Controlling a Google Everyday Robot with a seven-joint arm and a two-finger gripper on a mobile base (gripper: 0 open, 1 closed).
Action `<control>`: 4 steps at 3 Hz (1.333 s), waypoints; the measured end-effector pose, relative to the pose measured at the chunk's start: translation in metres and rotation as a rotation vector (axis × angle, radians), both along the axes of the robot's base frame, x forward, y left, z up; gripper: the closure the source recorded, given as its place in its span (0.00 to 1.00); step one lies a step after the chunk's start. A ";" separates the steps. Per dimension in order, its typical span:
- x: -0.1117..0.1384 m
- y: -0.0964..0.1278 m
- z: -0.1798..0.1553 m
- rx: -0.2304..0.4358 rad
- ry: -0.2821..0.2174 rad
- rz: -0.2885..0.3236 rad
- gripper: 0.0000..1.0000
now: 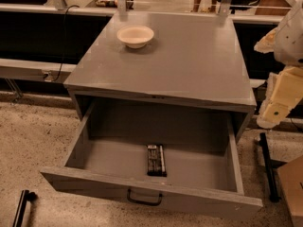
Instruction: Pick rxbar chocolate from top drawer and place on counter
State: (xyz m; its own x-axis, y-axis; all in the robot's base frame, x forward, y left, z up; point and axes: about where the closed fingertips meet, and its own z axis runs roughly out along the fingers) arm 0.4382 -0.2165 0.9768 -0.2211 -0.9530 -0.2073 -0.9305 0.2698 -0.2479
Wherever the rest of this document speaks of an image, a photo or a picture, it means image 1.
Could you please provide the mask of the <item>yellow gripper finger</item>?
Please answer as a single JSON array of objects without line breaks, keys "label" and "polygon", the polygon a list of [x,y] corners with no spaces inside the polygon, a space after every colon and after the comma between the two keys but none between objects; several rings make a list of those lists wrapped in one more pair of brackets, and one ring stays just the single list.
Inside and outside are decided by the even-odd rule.
[{"label": "yellow gripper finger", "polygon": [[271,129],[280,124],[289,114],[289,109],[285,105],[263,101],[257,118],[257,124],[263,129]]},{"label": "yellow gripper finger", "polygon": [[263,36],[254,46],[254,50],[259,53],[270,53],[274,51],[276,29],[272,29]]}]

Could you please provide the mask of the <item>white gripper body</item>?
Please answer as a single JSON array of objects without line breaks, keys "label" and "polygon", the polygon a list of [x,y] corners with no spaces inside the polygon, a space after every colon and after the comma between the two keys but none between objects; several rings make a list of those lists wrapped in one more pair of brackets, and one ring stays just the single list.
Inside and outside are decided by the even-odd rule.
[{"label": "white gripper body", "polygon": [[271,73],[268,83],[272,84],[268,95],[270,112],[289,112],[303,98],[303,69],[286,66],[278,74]]}]

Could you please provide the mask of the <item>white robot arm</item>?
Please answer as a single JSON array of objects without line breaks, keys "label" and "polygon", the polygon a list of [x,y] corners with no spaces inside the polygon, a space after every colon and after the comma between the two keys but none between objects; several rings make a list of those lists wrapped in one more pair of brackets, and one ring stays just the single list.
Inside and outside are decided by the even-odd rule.
[{"label": "white robot arm", "polygon": [[258,41],[254,50],[274,53],[285,67],[270,73],[257,124],[271,129],[280,124],[303,98],[303,1],[298,0],[277,28]]}]

